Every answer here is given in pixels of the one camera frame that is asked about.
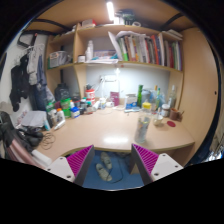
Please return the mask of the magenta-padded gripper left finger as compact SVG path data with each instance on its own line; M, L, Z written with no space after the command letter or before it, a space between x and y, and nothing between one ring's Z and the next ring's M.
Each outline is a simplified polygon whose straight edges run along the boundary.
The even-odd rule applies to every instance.
M94 146L90 145L76 151L68 157L57 158L46 168L46 171L75 183L76 185L82 186L94 156Z

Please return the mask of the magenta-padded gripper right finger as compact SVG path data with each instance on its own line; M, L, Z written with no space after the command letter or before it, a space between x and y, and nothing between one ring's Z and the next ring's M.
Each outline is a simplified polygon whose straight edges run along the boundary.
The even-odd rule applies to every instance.
M145 185L182 169L182 166L168 154L158 155L136 144L131 146L131 156Z

